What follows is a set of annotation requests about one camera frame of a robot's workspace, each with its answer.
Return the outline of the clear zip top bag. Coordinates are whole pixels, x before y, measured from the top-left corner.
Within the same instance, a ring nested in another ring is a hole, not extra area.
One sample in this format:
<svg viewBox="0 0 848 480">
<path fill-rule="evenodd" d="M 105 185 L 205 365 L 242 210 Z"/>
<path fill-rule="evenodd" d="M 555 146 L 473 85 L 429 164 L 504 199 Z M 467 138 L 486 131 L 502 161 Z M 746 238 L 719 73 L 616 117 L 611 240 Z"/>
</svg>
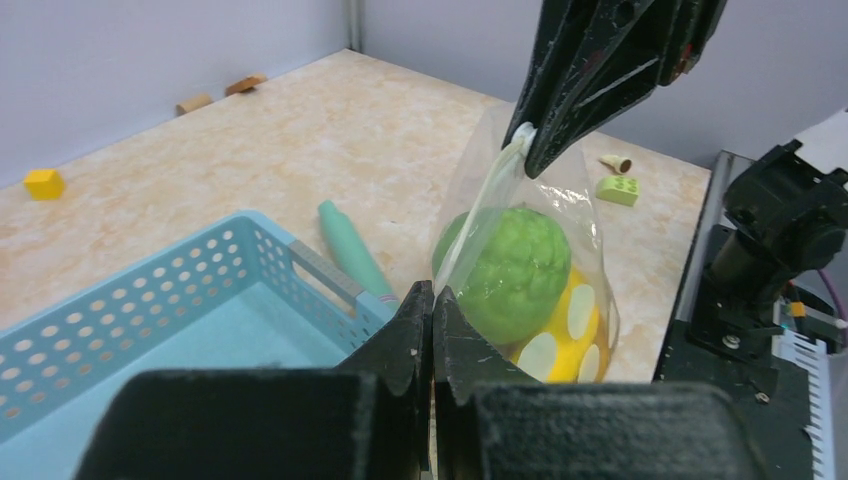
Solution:
<svg viewBox="0 0 848 480">
<path fill-rule="evenodd" d="M 597 383 L 610 363 L 619 312 L 579 146 L 539 177 L 524 170 L 533 137 L 506 136 L 513 106 L 488 108 L 450 182 L 431 271 L 468 323 L 544 383 Z"/>
</svg>

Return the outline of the light blue plastic basket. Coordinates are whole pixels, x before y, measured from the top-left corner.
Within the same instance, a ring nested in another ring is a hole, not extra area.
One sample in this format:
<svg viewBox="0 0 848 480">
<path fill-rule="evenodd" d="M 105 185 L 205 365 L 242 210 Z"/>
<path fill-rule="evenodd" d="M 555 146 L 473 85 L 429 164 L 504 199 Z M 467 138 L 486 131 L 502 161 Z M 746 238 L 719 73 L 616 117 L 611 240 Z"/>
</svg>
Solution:
<svg viewBox="0 0 848 480">
<path fill-rule="evenodd" d="M 113 396 L 161 368 L 332 367 L 394 315 L 257 211 L 1 335 L 1 475 L 69 479 Z"/>
</svg>

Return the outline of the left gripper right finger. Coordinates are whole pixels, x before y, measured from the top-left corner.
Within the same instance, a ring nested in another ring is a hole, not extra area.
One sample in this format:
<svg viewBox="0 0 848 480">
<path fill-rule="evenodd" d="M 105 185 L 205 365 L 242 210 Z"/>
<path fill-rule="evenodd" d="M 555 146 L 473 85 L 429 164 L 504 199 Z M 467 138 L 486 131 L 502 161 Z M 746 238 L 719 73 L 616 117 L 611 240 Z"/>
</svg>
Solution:
<svg viewBox="0 0 848 480">
<path fill-rule="evenodd" d="M 730 398 L 698 383 L 543 384 L 442 290 L 433 307 L 441 479 L 764 479 Z"/>
</svg>

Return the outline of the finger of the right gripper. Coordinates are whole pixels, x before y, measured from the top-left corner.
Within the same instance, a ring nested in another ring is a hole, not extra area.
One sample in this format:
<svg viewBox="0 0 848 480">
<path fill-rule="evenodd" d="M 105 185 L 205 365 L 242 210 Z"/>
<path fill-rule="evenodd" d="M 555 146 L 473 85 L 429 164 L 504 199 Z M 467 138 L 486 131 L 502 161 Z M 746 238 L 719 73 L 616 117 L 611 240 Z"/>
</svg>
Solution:
<svg viewBox="0 0 848 480">
<path fill-rule="evenodd" d="M 535 179 L 566 149 L 688 73 L 724 12 L 722 0 L 548 0 L 523 85 L 536 134 Z"/>
<path fill-rule="evenodd" d="M 545 1 L 505 138 L 535 128 L 565 148 L 644 101 L 661 84 L 670 43 L 667 1 Z"/>
</svg>

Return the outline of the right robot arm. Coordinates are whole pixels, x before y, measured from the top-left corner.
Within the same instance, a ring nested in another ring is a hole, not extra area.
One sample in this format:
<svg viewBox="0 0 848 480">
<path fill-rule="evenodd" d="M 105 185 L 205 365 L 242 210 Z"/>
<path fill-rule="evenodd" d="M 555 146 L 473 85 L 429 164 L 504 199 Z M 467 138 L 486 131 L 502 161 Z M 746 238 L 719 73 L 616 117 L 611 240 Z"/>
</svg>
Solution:
<svg viewBox="0 0 848 480">
<path fill-rule="evenodd" d="M 508 130 L 535 131 L 525 174 L 688 72 L 714 34 L 721 1 L 545 1 Z M 847 233 L 847 173 L 822 173 L 801 142 L 771 149 L 724 194 L 736 230 L 708 275 L 719 290 L 773 302 L 799 274 L 825 267 Z"/>
</svg>

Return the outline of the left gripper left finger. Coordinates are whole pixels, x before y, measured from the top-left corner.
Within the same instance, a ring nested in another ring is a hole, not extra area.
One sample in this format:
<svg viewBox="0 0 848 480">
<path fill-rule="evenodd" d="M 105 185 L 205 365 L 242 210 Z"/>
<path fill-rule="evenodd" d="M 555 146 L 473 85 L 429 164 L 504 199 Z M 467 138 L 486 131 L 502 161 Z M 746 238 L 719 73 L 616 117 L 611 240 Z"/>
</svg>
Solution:
<svg viewBox="0 0 848 480">
<path fill-rule="evenodd" d="M 152 370 L 111 401 L 79 479 L 416 479 L 433 287 L 332 368 Z"/>
</svg>

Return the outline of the yellow banana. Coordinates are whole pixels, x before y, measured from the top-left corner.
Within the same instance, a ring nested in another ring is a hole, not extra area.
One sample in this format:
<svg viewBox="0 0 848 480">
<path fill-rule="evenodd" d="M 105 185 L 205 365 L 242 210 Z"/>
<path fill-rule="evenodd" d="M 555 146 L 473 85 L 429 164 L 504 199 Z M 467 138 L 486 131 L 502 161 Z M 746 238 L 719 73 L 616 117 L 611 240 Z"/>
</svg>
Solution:
<svg viewBox="0 0 848 480">
<path fill-rule="evenodd" d="M 609 357 L 597 291 L 573 267 L 547 324 L 520 343 L 509 359 L 543 383 L 597 383 Z"/>
</svg>

